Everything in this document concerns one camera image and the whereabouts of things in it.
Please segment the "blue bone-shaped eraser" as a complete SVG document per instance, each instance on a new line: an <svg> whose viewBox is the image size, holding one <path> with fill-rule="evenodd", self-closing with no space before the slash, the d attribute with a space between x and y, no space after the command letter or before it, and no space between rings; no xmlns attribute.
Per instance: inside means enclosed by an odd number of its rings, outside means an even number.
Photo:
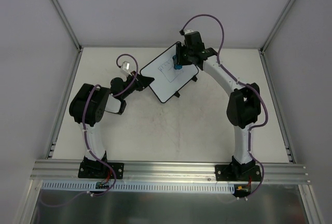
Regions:
<svg viewBox="0 0 332 224"><path fill-rule="evenodd" d="M173 64L174 64L174 69L175 70L180 70L180 69L182 69L182 66L181 65L179 65L179 64L177 64L177 57L176 57L176 55L174 55L173 57L172 57L172 59L173 59Z"/></svg>

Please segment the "small black-framed whiteboard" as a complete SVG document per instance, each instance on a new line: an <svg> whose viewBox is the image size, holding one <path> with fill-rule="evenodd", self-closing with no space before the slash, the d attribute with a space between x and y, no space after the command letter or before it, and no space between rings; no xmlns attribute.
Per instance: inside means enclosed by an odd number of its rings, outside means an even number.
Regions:
<svg viewBox="0 0 332 224"><path fill-rule="evenodd" d="M161 103L167 102L173 94L180 90L199 70L194 65L174 69L172 57L176 54L176 43L150 61L140 70L140 74L153 77L155 80L149 85L152 92Z"/></svg>

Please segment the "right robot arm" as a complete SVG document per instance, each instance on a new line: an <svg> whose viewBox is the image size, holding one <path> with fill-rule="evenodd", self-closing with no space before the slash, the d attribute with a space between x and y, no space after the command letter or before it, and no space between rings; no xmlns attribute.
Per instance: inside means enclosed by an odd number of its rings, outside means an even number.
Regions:
<svg viewBox="0 0 332 224"><path fill-rule="evenodd" d="M242 84L221 64L217 51L205 47L197 31L180 31L184 42L176 45L173 57L174 68L194 65L210 75L229 96L226 115L234 126L235 147L230 170L238 180L246 179L255 166L249 153L249 128L258 120L261 113L259 86L256 83Z"/></svg>

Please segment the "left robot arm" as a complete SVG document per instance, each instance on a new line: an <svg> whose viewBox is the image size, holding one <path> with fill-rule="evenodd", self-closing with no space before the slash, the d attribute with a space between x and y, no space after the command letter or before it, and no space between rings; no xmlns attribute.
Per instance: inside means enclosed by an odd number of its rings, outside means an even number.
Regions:
<svg viewBox="0 0 332 224"><path fill-rule="evenodd" d="M108 173L107 153L99 126L104 113L122 115L127 106L125 98L134 91L143 91L154 80L131 72L126 80L120 77L112 79L109 88L85 83L71 101L69 114L79 125L86 147L82 163L89 166L96 177Z"/></svg>

